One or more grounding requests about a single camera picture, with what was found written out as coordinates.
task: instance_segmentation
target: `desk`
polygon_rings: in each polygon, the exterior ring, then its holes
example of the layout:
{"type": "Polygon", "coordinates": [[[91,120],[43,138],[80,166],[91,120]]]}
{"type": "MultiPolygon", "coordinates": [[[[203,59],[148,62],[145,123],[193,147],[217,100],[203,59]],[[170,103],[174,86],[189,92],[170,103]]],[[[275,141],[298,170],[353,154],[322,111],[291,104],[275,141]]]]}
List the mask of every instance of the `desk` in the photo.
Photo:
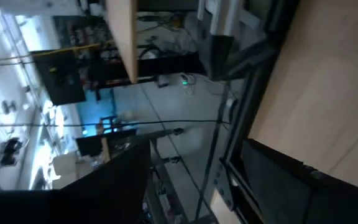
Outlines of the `desk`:
{"type": "Polygon", "coordinates": [[[137,83],[136,0],[106,1],[106,17],[132,83],[137,83]]]}
{"type": "Polygon", "coordinates": [[[358,1],[301,1],[250,138],[358,186],[358,1]]]}

